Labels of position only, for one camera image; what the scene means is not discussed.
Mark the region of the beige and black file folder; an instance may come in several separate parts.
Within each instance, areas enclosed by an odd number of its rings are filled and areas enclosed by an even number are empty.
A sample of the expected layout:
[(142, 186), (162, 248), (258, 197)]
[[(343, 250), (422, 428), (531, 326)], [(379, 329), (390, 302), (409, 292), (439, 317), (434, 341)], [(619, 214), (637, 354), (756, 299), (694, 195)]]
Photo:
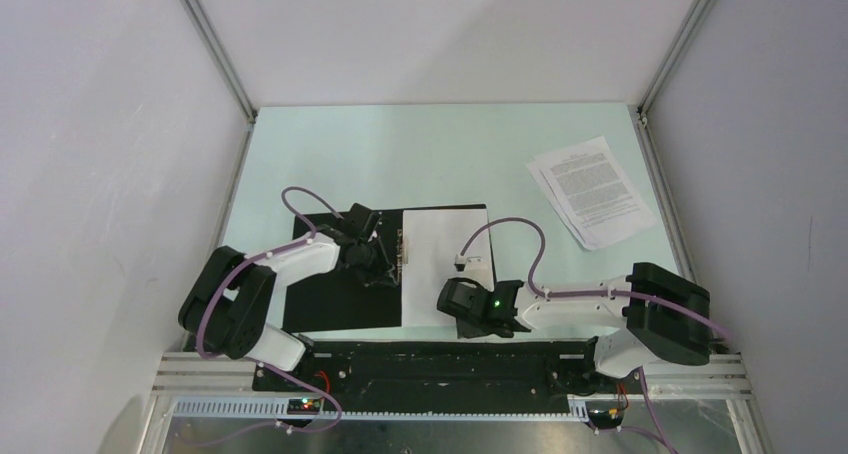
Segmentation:
[[(408, 209), (484, 207), (484, 204), (431, 206), (382, 211), (380, 230), (388, 255), (396, 257), (396, 230)], [(403, 328), (401, 283), (397, 287), (364, 287), (350, 271), (336, 271), (299, 281), (286, 289), (281, 327), (290, 332), (328, 332)]]

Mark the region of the white paper sheets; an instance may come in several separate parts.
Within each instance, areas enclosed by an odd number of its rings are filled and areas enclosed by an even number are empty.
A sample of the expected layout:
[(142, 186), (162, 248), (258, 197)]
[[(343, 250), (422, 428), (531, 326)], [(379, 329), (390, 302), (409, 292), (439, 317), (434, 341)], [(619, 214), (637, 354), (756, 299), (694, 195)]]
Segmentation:
[(465, 244), (488, 222), (484, 207), (408, 209), (402, 217), (401, 326), (453, 327), (455, 319), (437, 310), (446, 281), (453, 277), (494, 287), (491, 243), (486, 234)]

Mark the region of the printed text paper sheets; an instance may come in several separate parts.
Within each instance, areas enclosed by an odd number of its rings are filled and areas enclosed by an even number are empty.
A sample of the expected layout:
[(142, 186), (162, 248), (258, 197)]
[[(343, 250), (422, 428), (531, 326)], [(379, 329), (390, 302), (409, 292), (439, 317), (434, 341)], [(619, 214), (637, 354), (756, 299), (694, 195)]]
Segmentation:
[(537, 155), (526, 167), (588, 251), (623, 242), (657, 222), (602, 136)]

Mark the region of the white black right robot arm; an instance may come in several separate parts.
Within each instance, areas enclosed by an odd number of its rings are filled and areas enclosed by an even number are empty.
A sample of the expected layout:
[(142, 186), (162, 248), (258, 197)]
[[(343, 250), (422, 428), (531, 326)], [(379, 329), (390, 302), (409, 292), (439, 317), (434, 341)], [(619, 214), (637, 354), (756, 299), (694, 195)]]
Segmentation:
[(448, 279), (436, 307), (471, 330), (472, 337), (512, 338), (541, 333), (584, 343), (585, 385), (606, 392), (638, 368), (657, 361), (703, 366), (711, 355), (710, 295), (652, 263), (606, 281), (558, 290), (529, 281), (498, 281), (488, 289), (464, 275)]

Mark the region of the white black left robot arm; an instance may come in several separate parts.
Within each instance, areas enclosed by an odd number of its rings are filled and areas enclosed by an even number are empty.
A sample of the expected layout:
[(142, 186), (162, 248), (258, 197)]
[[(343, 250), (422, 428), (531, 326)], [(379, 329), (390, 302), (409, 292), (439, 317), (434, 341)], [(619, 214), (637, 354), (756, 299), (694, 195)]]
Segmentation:
[(398, 233), (382, 212), (355, 203), (322, 224), (303, 222), (302, 236), (260, 254), (216, 248), (178, 314), (199, 352), (276, 367), (297, 391), (316, 377), (306, 333), (325, 330), (335, 316), (400, 314), (390, 249)]

